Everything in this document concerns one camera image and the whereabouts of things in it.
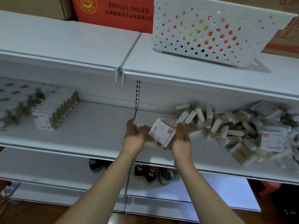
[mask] floor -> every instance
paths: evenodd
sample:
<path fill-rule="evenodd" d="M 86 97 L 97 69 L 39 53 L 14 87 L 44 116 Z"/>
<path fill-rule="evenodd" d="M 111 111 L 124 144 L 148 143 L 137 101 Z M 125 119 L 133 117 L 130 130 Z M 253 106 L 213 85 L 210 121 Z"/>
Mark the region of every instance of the floor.
<path fill-rule="evenodd" d="M 0 190 L 8 184 L 7 181 L 0 180 Z M 282 220 L 275 212 L 271 197 L 262 198 L 257 195 L 259 182 L 249 180 L 249 184 L 255 193 L 256 199 L 262 212 L 244 211 L 233 209 L 246 224 L 288 224 Z M 5 202 L 0 204 L 2 210 Z M 50 205 L 33 202 L 21 202 L 19 204 L 10 203 L 0 216 L 0 224 L 54 224 L 55 221 L 68 209 L 66 206 Z M 141 215 L 128 215 L 113 213 L 109 224 L 184 224 L 188 222 L 173 221 L 169 219 L 147 217 Z"/>

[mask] white shelf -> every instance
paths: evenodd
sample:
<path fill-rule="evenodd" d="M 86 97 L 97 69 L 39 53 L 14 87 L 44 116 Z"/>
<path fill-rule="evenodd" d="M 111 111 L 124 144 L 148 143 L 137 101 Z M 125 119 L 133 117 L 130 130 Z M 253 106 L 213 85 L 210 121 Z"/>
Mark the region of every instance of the white shelf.
<path fill-rule="evenodd" d="M 159 53 L 153 50 L 152 34 L 142 33 L 123 71 L 129 79 L 185 87 L 190 84 L 205 85 L 298 101 L 298 68 L 296 58 L 266 53 L 260 53 L 247 70 Z"/>
<path fill-rule="evenodd" d="M 0 152 L 0 178 L 88 191 L 105 172 L 103 168 L 93 173 L 88 162 L 89 159 L 83 157 L 5 148 Z M 120 196 L 125 194 L 127 178 Z"/>
<path fill-rule="evenodd" d="M 125 212 L 159 218 L 199 222 L 192 203 L 128 196 Z"/>
<path fill-rule="evenodd" d="M 70 206 L 73 205 L 83 194 L 84 192 L 73 191 L 69 189 L 59 189 L 48 186 L 22 183 L 11 198 L 17 200 Z M 124 211 L 126 199 L 127 197 L 119 197 L 114 206 L 114 211 Z"/>
<path fill-rule="evenodd" d="M 0 11 L 0 28 L 0 54 L 110 71 L 122 66 L 140 35 L 7 11 Z"/>
<path fill-rule="evenodd" d="M 128 196 L 191 203 L 182 180 L 173 180 L 169 185 L 161 185 L 156 179 L 151 185 L 148 185 L 145 180 L 134 178 L 134 167 L 135 165 L 131 168 Z M 202 173 L 202 175 L 229 207 L 260 211 L 246 179 L 209 173 Z"/>
<path fill-rule="evenodd" d="M 32 117 L 0 132 L 0 145 L 114 160 L 134 109 L 78 102 L 55 131 L 38 130 Z"/>
<path fill-rule="evenodd" d="M 137 123 L 152 125 L 157 117 L 169 117 L 167 114 L 140 111 L 136 113 Z M 299 173 L 279 168 L 273 161 L 255 162 L 244 167 L 240 165 L 217 140 L 199 137 L 192 141 L 192 158 L 196 169 L 201 172 L 225 174 L 265 181 L 299 184 Z M 163 148 L 144 149 L 137 156 L 136 163 L 154 166 L 174 167 L 170 150 Z"/>

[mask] perforated basket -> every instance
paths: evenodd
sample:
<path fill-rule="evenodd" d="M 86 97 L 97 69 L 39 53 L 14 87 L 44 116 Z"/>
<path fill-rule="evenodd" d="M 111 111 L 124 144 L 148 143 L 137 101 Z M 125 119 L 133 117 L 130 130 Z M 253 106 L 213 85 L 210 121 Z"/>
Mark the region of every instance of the perforated basket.
<path fill-rule="evenodd" d="M 296 14 L 219 0 L 155 0 L 154 49 L 249 66 Z"/>

